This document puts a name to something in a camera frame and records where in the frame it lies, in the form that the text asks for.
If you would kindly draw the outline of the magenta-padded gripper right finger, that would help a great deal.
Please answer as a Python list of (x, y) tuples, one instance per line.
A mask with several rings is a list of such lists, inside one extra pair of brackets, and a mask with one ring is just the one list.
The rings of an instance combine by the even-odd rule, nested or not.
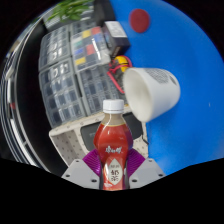
[(146, 186), (165, 176), (165, 173), (152, 158), (144, 158), (137, 150), (128, 152), (125, 184), (127, 189)]

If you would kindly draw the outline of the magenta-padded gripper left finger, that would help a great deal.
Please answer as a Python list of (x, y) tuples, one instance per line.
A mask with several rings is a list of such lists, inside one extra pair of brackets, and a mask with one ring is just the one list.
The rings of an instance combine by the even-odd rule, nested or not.
[(101, 162), (97, 150), (90, 151), (83, 159), (75, 159), (62, 178), (89, 189), (99, 189)]

